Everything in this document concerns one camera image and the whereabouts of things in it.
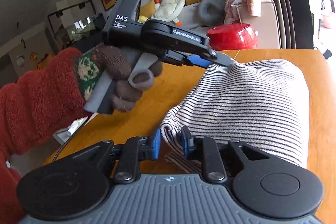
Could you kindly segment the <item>red fleece left forearm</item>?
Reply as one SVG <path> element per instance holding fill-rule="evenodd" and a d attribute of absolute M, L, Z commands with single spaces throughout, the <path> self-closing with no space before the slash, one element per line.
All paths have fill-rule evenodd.
<path fill-rule="evenodd" d="M 87 116 L 83 107 L 100 75 L 92 52 L 67 48 L 44 69 L 1 88 L 1 223 L 18 223 L 25 216 L 16 194 L 21 177 L 7 161 Z"/>

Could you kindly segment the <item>brown knit gloved left hand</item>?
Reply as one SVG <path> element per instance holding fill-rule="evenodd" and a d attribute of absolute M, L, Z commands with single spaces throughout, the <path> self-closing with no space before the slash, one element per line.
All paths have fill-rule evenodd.
<path fill-rule="evenodd" d="M 85 66 L 92 79 L 85 89 L 84 106 L 90 113 L 129 112 L 162 73 L 156 56 L 104 44 L 91 50 L 84 61 L 91 62 Z"/>

